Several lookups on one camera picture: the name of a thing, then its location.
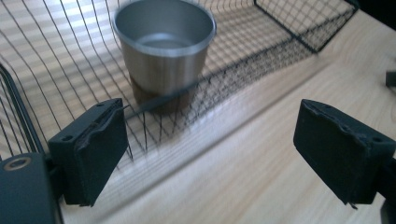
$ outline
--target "light wood surface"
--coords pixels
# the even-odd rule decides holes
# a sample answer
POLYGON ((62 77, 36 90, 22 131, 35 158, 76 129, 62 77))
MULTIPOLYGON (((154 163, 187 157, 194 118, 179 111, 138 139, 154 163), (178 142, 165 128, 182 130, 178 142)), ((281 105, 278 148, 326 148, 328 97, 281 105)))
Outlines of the light wood surface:
POLYGON ((238 92, 206 116, 205 125, 182 133, 193 140, 179 147, 206 147, 206 153, 139 198, 128 198, 128 188, 134 187, 127 183, 128 168, 116 172, 95 207, 77 212, 66 206, 64 220, 380 223, 381 195, 358 210, 344 205, 299 155, 292 137, 306 98, 333 105, 396 139, 396 94, 385 87, 389 69, 396 69, 396 32, 358 12, 318 56, 238 92), (214 127, 218 133, 211 132, 214 127), (113 209, 101 213, 106 204, 113 209))

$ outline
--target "metal wire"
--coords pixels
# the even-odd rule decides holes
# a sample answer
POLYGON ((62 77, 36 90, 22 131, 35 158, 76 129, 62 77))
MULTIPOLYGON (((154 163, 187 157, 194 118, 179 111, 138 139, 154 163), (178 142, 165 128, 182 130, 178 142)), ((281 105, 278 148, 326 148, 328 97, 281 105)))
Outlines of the metal wire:
POLYGON ((131 105, 129 156, 138 160, 230 95, 322 50, 357 10, 341 0, 199 0, 214 14, 217 36, 202 79, 184 90, 193 92, 192 103, 165 116, 142 111, 134 99, 111 27, 123 2, 0 2, 1 62, 26 105, 26 116, 19 116, 2 77, 1 158, 47 150, 47 140, 92 105, 118 97, 131 105))

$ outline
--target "wire mesh wall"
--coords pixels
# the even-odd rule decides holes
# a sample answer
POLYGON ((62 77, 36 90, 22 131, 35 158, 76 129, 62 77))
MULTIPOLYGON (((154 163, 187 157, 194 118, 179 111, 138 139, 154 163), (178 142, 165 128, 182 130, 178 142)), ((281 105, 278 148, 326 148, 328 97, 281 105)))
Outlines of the wire mesh wall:
MULTIPOLYGON (((122 98, 131 105, 126 111, 128 152, 139 160, 237 91, 319 52, 357 10, 342 0, 199 0, 213 13, 217 36, 202 78, 190 87, 191 104, 158 115, 137 105, 120 41, 111 27, 114 11, 123 2, 0 2, 0 62, 26 106, 26 116, 19 116, 20 107, 13 104, 14 93, 7 87, 10 80, 2 76, 2 159, 34 150, 37 142, 47 150, 47 140, 92 105, 122 98), (31 125, 26 124, 27 117, 31 125)), ((196 154, 164 158, 166 167, 151 183, 196 154)), ((136 171, 131 186, 137 186, 139 172, 147 171, 136 171)))

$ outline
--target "cup rim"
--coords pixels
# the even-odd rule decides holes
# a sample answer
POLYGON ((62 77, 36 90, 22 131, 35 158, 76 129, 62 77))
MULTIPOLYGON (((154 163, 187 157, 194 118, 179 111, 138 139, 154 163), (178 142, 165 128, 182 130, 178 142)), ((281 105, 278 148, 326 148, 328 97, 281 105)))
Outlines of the cup rim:
POLYGON ((159 57, 181 57, 181 56, 186 56, 186 55, 192 55, 192 54, 195 54, 195 53, 201 51, 202 49, 205 49, 210 44, 210 42, 213 40, 214 36, 216 35, 217 25, 216 25, 216 21, 213 17, 213 14, 210 11, 206 10, 204 7, 198 5, 197 3, 189 2, 186 0, 171 0, 171 1, 179 1, 179 2, 189 4, 193 7, 197 7, 201 11, 203 11, 212 22, 213 28, 210 31, 209 35, 197 44, 194 44, 194 45, 191 45, 191 46, 188 46, 185 48, 179 48, 179 49, 159 49, 159 48, 154 48, 154 47, 149 47, 146 45, 139 44, 139 43, 133 41, 131 38, 129 38, 127 35, 123 34, 119 30, 116 20, 117 20, 117 17, 119 16, 119 14, 125 8, 127 8, 129 5, 132 5, 136 2, 143 2, 143 1, 156 1, 156 0, 133 0, 129 3, 125 3, 119 9, 117 9, 117 11, 114 14, 113 20, 112 20, 113 29, 119 36, 120 40, 122 40, 123 42, 127 43, 128 45, 132 46, 134 49, 137 49, 138 51, 140 51, 142 53, 145 53, 148 55, 153 55, 153 56, 159 56, 159 57))

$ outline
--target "metal cup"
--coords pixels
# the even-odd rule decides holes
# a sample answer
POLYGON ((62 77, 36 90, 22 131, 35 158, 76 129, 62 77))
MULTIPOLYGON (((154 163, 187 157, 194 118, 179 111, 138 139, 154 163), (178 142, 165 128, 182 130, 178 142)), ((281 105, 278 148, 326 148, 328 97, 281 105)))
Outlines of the metal cup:
POLYGON ((216 33, 211 13, 181 0, 133 1, 119 9, 113 25, 139 104, 194 83, 216 33))

